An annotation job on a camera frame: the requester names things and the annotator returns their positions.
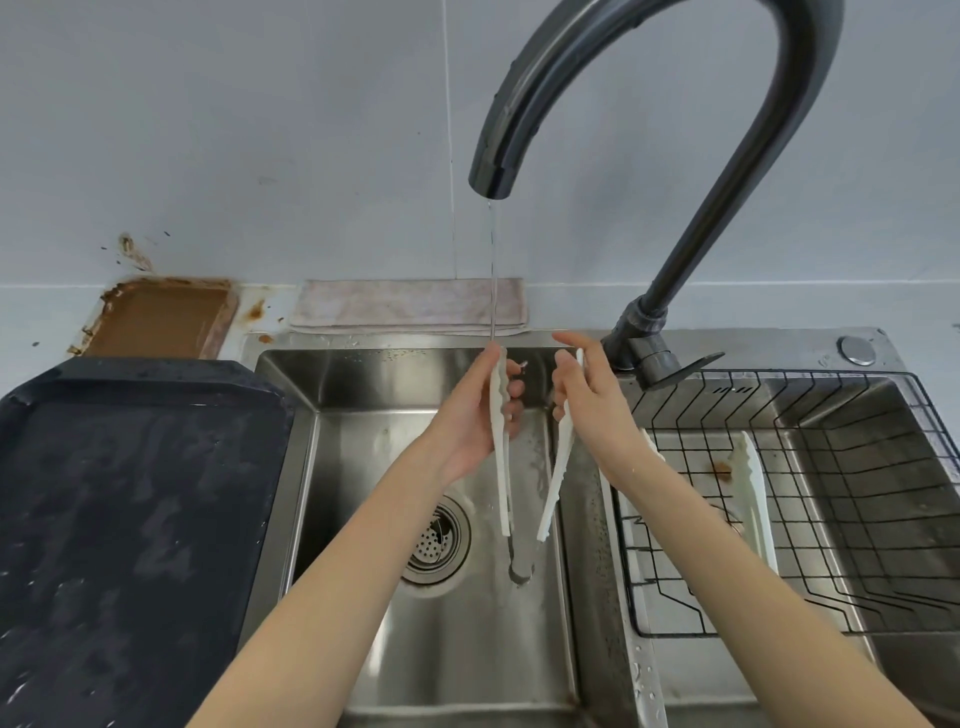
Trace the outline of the person's left forearm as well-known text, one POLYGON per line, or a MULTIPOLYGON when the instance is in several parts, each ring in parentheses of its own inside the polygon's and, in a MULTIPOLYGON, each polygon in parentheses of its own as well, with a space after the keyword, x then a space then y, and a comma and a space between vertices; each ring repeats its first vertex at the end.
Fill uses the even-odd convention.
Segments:
POLYGON ((471 450, 420 436, 249 638, 186 728, 335 728, 410 556, 471 450))

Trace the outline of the dark grey curved faucet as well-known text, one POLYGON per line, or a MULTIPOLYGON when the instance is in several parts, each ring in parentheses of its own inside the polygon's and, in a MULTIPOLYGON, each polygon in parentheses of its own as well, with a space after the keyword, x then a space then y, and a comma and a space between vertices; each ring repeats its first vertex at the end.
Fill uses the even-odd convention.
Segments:
MULTIPOLYGON (((490 201, 508 198, 547 114, 601 52, 684 0, 560 0, 510 64, 479 134, 468 183, 490 201)), ((777 56, 765 99, 712 188, 655 275, 602 340, 615 374, 643 391, 704 370, 723 352, 682 366, 662 331, 667 311, 808 116, 834 62, 844 0, 757 0, 774 18, 777 56)))

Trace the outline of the stainless steel double sink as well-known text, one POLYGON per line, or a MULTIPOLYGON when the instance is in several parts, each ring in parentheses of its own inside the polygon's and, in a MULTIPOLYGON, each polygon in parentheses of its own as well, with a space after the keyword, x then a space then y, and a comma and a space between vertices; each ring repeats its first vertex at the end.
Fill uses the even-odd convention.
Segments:
MULTIPOLYGON (((246 612, 247 639, 426 428, 483 337, 250 334, 242 363, 294 406, 268 543, 246 612)), ((682 367, 903 373, 878 329, 674 331, 682 367), (871 367, 840 336, 870 340, 871 367)), ((400 581, 342 725, 356 728, 770 728, 716 629, 628 500, 582 443, 569 457, 550 535, 536 540, 557 452, 551 374, 558 343, 510 336, 525 411, 510 444, 513 567, 501 534, 496 459, 447 496, 467 511, 466 576, 440 598, 400 581)), ((852 637, 935 725, 960 728, 960 634, 852 637)))

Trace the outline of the person's left hand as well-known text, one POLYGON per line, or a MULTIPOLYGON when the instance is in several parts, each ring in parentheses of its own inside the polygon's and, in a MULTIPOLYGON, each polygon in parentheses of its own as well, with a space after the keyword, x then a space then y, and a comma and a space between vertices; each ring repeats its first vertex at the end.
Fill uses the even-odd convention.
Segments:
POLYGON ((487 343, 422 435, 438 485, 445 489, 473 473, 494 450, 490 378, 506 350, 487 343))

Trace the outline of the white tongs with steel hinge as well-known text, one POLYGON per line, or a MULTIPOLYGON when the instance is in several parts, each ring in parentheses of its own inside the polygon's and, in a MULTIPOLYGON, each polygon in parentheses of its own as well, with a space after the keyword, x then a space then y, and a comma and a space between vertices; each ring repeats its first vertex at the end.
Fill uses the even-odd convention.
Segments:
MULTIPOLYGON (((490 372, 488 379, 489 422, 496 467, 500 529, 507 540, 509 552, 508 576, 514 585, 523 586, 529 582, 531 576, 520 575, 514 568, 510 436, 504 410, 510 401, 507 360, 507 349, 500 346, 497 363, 490 372)), ((539 543, 544 543, 550 534, 575 441, 570 403, 565 402, 562 409, 563 415, 558 421, 558 442, 554 467, 551 471, 545 504, 535 534, 535 540, 539 543)))

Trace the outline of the person's right forearm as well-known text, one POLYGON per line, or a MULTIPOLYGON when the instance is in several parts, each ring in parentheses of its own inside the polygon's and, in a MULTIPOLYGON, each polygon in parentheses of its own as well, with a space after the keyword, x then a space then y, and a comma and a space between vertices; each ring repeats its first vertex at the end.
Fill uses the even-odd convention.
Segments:
POLYGON ((932 728, 642 438, 604 467, 686 581, 777 728, 932 728))

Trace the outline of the white plastic scalloped tongs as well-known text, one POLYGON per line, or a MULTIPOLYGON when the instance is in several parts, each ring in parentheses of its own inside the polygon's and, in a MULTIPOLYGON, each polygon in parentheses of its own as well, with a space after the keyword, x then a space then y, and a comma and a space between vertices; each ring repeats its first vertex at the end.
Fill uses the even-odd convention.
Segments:
POLYGON ((733 435, 725 461, 730 505, 720 495, 705 496, 688 475, 676 471, 645 428, 641 441, 653 458, 640 473, 641 503, 634 506, 655 542, 688 586, 696 574, 730 583, 762 571, 777 574, 778 562, 760 456, 745 432, 733 435))

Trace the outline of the brown stained tray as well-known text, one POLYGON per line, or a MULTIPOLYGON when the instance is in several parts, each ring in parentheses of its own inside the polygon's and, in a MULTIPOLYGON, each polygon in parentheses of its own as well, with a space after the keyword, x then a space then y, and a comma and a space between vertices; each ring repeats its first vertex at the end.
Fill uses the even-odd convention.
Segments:
POLYGON ((69 357, 216 359, 238 310, 225 278, 132 277, 100 296, 69 357))

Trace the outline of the folded beige cloth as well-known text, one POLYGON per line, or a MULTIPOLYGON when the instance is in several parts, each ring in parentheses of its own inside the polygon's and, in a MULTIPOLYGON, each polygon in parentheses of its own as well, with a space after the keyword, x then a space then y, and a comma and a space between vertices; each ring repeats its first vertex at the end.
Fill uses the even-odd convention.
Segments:
POLYGON ((509 336, 528 331, 529 310, 516 277, 307 280, 286 321, 317 334, 509 336))

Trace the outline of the black baking tray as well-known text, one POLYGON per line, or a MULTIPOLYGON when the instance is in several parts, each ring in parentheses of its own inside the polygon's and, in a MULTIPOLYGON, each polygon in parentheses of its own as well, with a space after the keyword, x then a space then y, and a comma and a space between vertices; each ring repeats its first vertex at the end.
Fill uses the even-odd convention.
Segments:
POLYGON ((0 399, 0 728, 185 728, 233 660, 294 422, 231 361, 0 399))

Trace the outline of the person's right hand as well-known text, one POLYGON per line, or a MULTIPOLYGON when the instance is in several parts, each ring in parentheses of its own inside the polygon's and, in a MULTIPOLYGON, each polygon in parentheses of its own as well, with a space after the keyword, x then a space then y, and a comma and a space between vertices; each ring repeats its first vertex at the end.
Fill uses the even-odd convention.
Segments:
POLYGON ((553 338, 561 345, 555 369, 577 369, 577 388, 571 387, 568 401, 574 431, 608 482, 635 499, 653 454, 634 422, 603 346, 573 331, 555 332, 553 338))

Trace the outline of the round steel drain strainer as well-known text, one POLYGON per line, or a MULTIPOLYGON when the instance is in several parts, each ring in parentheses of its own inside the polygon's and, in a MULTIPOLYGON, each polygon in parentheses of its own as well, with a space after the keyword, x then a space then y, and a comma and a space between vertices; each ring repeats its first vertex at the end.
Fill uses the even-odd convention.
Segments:
POLYGON ((453 592, 467 575, 473 546, 468 511, 456 498, 442 496, 403 569, 402 589, 421 600, 453 592))

